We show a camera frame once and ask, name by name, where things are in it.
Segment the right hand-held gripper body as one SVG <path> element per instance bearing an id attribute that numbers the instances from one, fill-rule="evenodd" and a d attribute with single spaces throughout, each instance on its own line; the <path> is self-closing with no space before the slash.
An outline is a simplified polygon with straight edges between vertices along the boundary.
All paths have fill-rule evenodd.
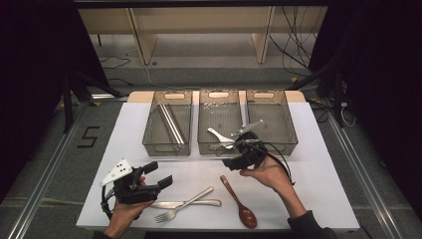
<path id="1" fill-rule="evenodd" d="M 244 125 L 241 129 L 235 132 L 238 137 L 234 142 L 234 147 L 239 151 L 240 155 L 236 156 L 242 158 L 245 164 L 244 168 L 255 164 L 259 166 L 263 157 L 267 153 L 263 142 L 258 136 L 252 132 L 252 129 L 263 123 L 261 119 L 257 122 L 252 122 Z"/>

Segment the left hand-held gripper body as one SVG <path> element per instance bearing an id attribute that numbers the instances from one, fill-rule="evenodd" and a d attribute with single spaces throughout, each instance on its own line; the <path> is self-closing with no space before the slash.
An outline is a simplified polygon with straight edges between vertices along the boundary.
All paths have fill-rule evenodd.
<path id="1" fill-rule="evenodd" d="M 156 200 L 160 192 L 159 186 L 141 186 L 139 179 L 143 174 L 143 166 L 132 167 L 124 158 L 105 176 L 100 186 L 106 188 L 108 184 L 112 183 L 113 188 L 109 195 L 114 195 L 123 204 Z"/>

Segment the white ceramic spoon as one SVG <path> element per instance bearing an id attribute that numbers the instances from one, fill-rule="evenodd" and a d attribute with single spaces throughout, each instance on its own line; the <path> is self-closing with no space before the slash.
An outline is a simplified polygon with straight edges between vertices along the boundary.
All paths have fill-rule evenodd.
<path id="1" fill-rule="evenodd" d="M 223 147 L 225 147 L 225 148 L 227 148 L 227 149 L 231 149 L 231 148 L 234 146 L 234 142 L 235 142 L 235 140 L 234 140 L 234 139 L 228 138 L 228 137 L 226 137 L 226 136 L 224 136 L 224 135 L 220 134 L 218 131 L 216 131 L 216 130 L 215 130 L 214 128 L 212 128 L 212 127 L 208 127 L 208 128 L 207 128 L 207 131 L 208 131 L 208 132 L 211 132 L 212 134 L 214 134 L 214 135 L 217 137 L 217 139 L 219 140 L 219 143 L 220 143 Z"/>

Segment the metal fork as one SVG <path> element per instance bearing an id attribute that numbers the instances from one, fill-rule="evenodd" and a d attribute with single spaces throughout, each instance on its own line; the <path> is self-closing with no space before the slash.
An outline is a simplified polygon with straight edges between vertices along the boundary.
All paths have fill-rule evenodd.
<path id="1" fill-rule="evenodd" d="M 161 223 L 161 222 L 165 222 L 165 221 L 169 221 L 169 220 L 173 219 L 177 215 L 178 211 L 180 211 L 184 207 L 190 205 L 191 203 L 193 203 L 197 199 L 200 199 L 200 198 L 206 196 L 207 194 L 211 193 L 213 190 L 214 190 L 214 188 L 212 186 L 210 186 L 207 189 L 200 192 L 199 194 L 197 194 L 196 196 L 189 199 L 187 202 L 183 203 L 180 206 L 177 206 L 175 209 L 171 209 L 171 210 L 169 210 L 165 213 L 162 213 L 160 215 L 155 216 L 154 217 L 155 222 Z"/>

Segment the smoky clear plastic bin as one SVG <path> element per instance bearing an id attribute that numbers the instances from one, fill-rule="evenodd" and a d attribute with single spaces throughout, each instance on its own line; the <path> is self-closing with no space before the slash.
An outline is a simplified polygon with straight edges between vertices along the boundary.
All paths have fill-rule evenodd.
<path id="1" fill-rule="evenodd" d="M 249 123 L 262 121 L 252 129 L 268 150 L 291 155 L 299 143 L 287 96 L 281 90 L 248 90 L 246 92 Z"/>
<path id="2" fill-rule="evenodd" d="M 234 89 L 205 89 L 199 93 L 197 142 L 202 155 L 236 154 L 233 145 L 222 143 L 209 128 L 231 139 L 242 126 L 239 92 Z"/>
<path id="3" fill-rule="evenodd" d="M 193 93 L 191 91 L 160 91 L 154 93 L 142 139 L 142 144 L 149 156 L 187 156 L 191 153 L 192 98 Z M 169 107 L 176 106 L 186 137 L 185 143 L 182 143 L 179 138 L 177 127 L 174 124 L 178 142 L 173 143 L 170 140 L 163 124 L 159 105 L 166 105 L 169 113 Z"/>

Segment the metal table knife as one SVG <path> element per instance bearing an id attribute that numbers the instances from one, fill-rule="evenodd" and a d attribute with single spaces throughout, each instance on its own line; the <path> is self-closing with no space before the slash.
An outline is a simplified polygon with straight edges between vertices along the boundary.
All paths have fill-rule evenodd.
<path id="1" fill-rule="evenodd" d="M 177 206 L 185 204 L 187 201 L 155 201 L 150 205 L 152 208 L 175 209 Z M 195 200 L 190 205 L 210 205 L 220 207 L 222 202 L 218 199 Z"/>

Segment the brown wooden spoon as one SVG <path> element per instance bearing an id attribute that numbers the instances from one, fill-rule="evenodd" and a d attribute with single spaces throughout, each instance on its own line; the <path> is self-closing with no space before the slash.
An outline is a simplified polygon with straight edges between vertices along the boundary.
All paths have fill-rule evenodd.
<path id="1" fill-rule="evenodd" d="M 225 175 L 220 176 L 220 180 L 222 181 L 223 185 L 229 192 L 229 194 L 233 197 L 235 200 L 237 206 L 238 206 L 238 214 L 241 222 L 243 225 L 249 229 L 254 229 L 257 227 L 258 222 L 255 214 L 245 205 L 241 203 L 239 198 L 237 197 L 236 193 L 234 192 L 233 188 L 231 187 L 228 179 Z"/>

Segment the person's right hand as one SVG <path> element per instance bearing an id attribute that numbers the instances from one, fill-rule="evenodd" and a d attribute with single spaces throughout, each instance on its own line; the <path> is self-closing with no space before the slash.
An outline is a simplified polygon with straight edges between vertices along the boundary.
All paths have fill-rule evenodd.
<path id="1" fill-rule="evenodd" d="M 257 179 L 263 185 L 272 188 L 280 195 L 292 194 L 294 189 L 283 168 L 272 158 L 266 157 L 260 166 L 254 169 L 241 169 L 242 176 Z"/>

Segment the person's left hand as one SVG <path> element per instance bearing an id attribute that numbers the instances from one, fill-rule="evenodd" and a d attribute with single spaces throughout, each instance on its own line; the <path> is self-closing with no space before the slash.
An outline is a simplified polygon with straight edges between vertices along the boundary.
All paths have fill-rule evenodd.
<path id="1" fill-rule="evenodd" d="M 136 204 L 122 204 L 119 201 L 116 201 L 114 203 L 111 220 L 109 221 L 106 230 L 127 231 L 131 223 L 141 215 L 142 211 L 153 203 L 153 200 Z"/>

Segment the white table cover sheet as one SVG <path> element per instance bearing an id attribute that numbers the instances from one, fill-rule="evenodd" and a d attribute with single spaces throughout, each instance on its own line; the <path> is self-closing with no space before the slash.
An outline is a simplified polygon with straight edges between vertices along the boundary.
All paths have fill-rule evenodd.
<path id="1" fill-rule="evenodd" d="M 325 146 L 311 107 L 307 103 L 290 103 L 289 108 L 299 143 L 286 157 L 295 183 L 295 191 L 310 209 L 318 224 L 337 232 L 359 228 L 356 217 L 340 183 Z M 105 149 L 103 160 L 88 193 L 77 225 L 86 229 L 102 229 L 108 219 L 101 209 L 101 181 L 123 158 L 138 167 L 152 160 L 142 145 L 150 105 L 126 103 L 121 107 L 114 129 Z M 158 168 L 146 175 L 154 184 L 171 175 L 173 184 L 158 195 L 160 201 L 184 201 L 211 187 L 209 194 L 222 202 L 220 207 L 189 205 L 175 218 L 157 223 L 154 217 L 163 211 L 147 208 L 132 226 L 146 231 L 226 231 L 245 232 L 235 200 L 222 184 L 224 175 L 238 198 L 256 215 L 256 231 L 285 231 L 290 228 L 288 213 L 282 200 L 272 189 L 251 177 L 225 167 L 220 158 L 201 155 L 195 144 L 191 154 L 181 157 L 159 157 Z"/>

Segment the black tripod stand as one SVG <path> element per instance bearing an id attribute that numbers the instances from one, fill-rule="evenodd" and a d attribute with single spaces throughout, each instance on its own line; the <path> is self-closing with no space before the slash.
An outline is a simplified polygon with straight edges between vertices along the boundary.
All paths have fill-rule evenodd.
<path id="1" fill-rule="evenodd" d="M 93 100 L 93 95 L 89 92 L 88 86 L 94 86 L 116 98 L 122 98 L 123 94 L 111 88 L 108 82 L 101 82 L 81 71 L 72 71 L 62 79 L 62 96 L 65 108 L 65 128 L 67 133 L 74 122 L 72 94 L 74 94 L 80 102 L 89 103 Z"/>

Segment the black metal stand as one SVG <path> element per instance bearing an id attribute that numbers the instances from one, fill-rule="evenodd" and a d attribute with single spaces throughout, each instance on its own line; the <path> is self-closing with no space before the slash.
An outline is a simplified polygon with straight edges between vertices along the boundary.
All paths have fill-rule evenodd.
<path id="1" fill-rule="evenodd" d="M 297 83 L 294 83 L 291 87 L 288 87 L 288 91 L 298 91 L 317 79 L 320 79 L 320 83 L 317 87 L 317 94 L 320 97 L 333 96 L 334 118 L 337 124 L 340 127 L 343 127 L 343 119 L 341 116 L 341 104 L 343 102 L 342 72 L 337 61 L 330 60 L 310 76 L 307 76 Z"/>

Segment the black curtain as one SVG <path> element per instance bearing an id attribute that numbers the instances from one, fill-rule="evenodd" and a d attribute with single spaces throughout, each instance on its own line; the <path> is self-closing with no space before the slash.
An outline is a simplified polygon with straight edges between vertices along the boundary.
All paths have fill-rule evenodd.
<path id="1" fill-rule="evenodd" d="M 349 38 L 346 96 L 380 158 L 422 220 L 422 0 L 329 0 L 310 68 L 328 63 Z"/>
<path id="2" fill-rule="evenodd" d="M 74 0 L 0 0 L 0 202 L 65 88 L 108 81 Z"/>

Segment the light wooden desk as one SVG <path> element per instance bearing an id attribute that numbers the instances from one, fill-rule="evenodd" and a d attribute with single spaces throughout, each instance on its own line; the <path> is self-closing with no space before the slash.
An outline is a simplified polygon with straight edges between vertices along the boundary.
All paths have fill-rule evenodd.
<path id="1" fill-rule="evenodd" d="M 325 6 L 182 7 L 81 9 L 91 35 L 130 35 L 147 65 L 160 34 L 249 34 L 257 62 L 266 60 L 272 33 L 312 34 L 322 25 Z"/>

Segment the metal floor rail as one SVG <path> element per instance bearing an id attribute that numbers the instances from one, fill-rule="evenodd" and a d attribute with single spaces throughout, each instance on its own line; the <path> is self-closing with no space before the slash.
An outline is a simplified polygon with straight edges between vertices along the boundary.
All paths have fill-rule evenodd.
<path id="1" fill-rule="evenodd" d="M 18 175 L 0 204 L 0 209 L 11 209 L 15 215 L 8 221 L 3 239 L 23 239 L 53 178 L 62 163 L 75 134 L 87 103 L 72 106 L 74 121 L 68 129 L 62 129 L 63 109 L 56 109 L 51 123 L 30 160 Z"/>
<path id="2" fill-rule="evenodd" d="M 361 162 L 354 146 L 352 145 L 348 135 L 335 121 L 332 114 L 328 115 L 329 123 L 339 141 L 346 158 L 368 200 L 371 208 L 383 229 L 387 239 L 403 239 L 403 235 L 398 228 L 393 214 L 388 209 L 387 204 L 383 200 L 381 194 L 376 189 L 373 180 Z"/>

